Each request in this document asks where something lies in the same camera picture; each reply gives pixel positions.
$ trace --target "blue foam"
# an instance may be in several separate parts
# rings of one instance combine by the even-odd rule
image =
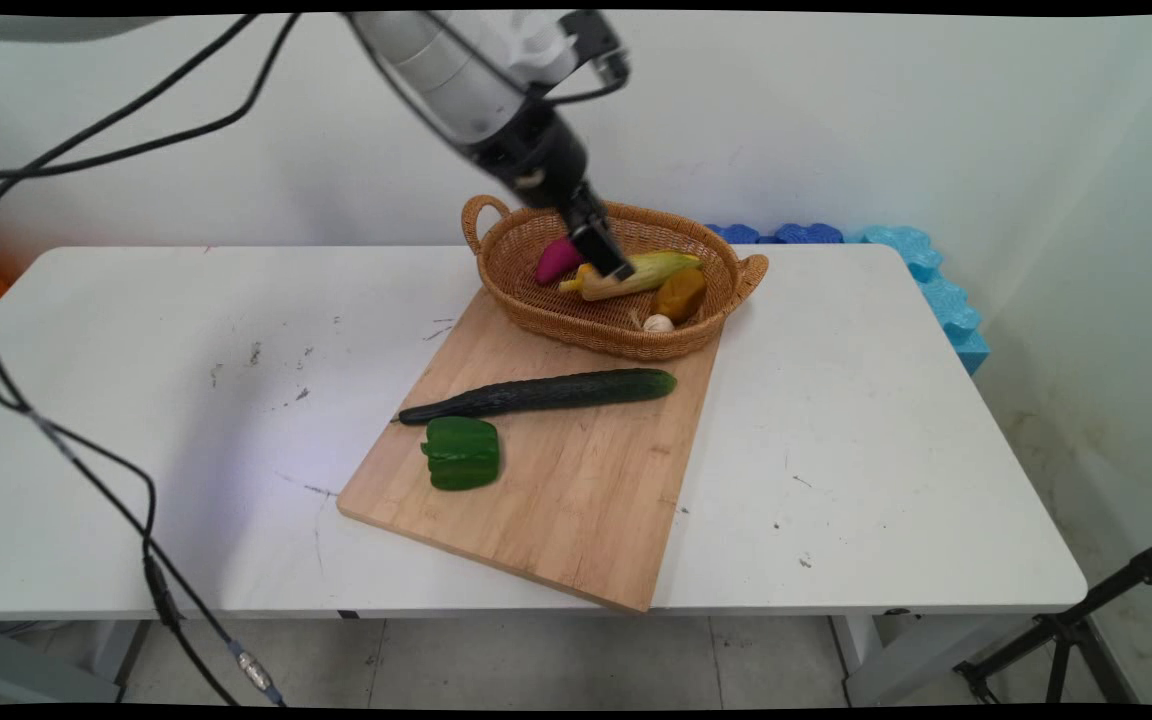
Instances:
[[[954,351],[958,354],[958,359],[963,361],[963,366],[968,373],[973,376],[980,369],[980,364],[990,356],[990,347],[980,338],[980,333],[972,333],[964,342],[956,343]]]
[[[826,223],[812,223],[808,227],[783,223],[776,232],[776,240],[788,243],[788,245],[814,245],[814,243],[833,245],[833,243],[842,242],[842,233]]]
[[[900,252],[909,272],[914,273],[915,281],[920,283],[931,281],[932,274],[945,260],[940,252],[932,250],[932,238],[927,233],[910,227],[888,228],[884,225],[873,225],[865,228],[852,242],[874,242],[878,245],[887,245]]]
[[[705,225],[705,227],[722,236],[728,245],[755,245],[755,243],[758,243],[758,237],[761,234],[755,228],[749,227],[749,225],[742,223],[727,225],[726,228],[718,227],[718,225]]]
[[[931,281],[918,283],[918,287],[952,343],[965,342],[972,336],[980,325],[980,313],[968,305],[968,291],[947,281],[940,270]]]
[[[947,281],[941,274],[943,260],[940,252],[933,249],[932,238],[920,229],[905,227],[887,227],[872,225],[856,236],[844,237],[836,228],[826,223],[812,223],[808,227],[796,223],[783,223],[776,229],[776,236],[760,236],[759,232],[749,225],[735,223],[728,227],[705,225],[718,233],[732,245],[805,245],[805,243],[838,242],[873,242],[887,245],[900,252],[905,260],[914,281],[923,291],[924,300],[932,306],[935,321],[940,323],[945,336],[950,340],[958,359],[973,374],[990,356],[990,347],[980,338],[980,313],[968,305],[968,291]]]

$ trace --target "green bell pepper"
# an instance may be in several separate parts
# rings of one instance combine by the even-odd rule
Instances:
[[[497,478],[500,441],[495,427],[472,418],[434,418],[425,427],[430,483],[435,488],[476,488]]]

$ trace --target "wicker basket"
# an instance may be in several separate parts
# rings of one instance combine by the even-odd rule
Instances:
[[[479,241],[479,213],[488,205],[499,211],[502,219]],[[704,305],[676,331],[649,333],[641,329],[641,323],[652,314],[655,298],[652,291],[588,302],[579,293],[558,291],[558,283],[538,286],[535,272],[541,251],[567,233],[553,210],[511,213],[503,202],[479,195],[467,202],[461,225],[465,242],[479,259],[483,286],[520,327],[636,361],[664,361],[700,350],[718,336],[727,314],[755,291],[767,273],[767,256],[751,255],[740,260],[705,225],[617,202],[608,202],[607,210],[612,232],[626,255],[679,250],[699,256],[707,282]]]

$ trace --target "garlic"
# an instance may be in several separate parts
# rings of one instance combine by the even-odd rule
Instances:
[[[664,314],[652,314],[647,323],[643,323],[643,328],[649,333],[673,332],[673,321]]]

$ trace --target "corn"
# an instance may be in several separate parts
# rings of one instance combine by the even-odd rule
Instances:
[[[679,270],[700,266],[700,258],[675,250],[631,255],[627,260],[634,266],[634,274],[621,282],[614,278],[604,278],[593,265],[585,263],[576,268],[576,278],[558,283],[558,290],[579,291],[584,300],[607,300],[630,295],[632,291],[654,290]]]

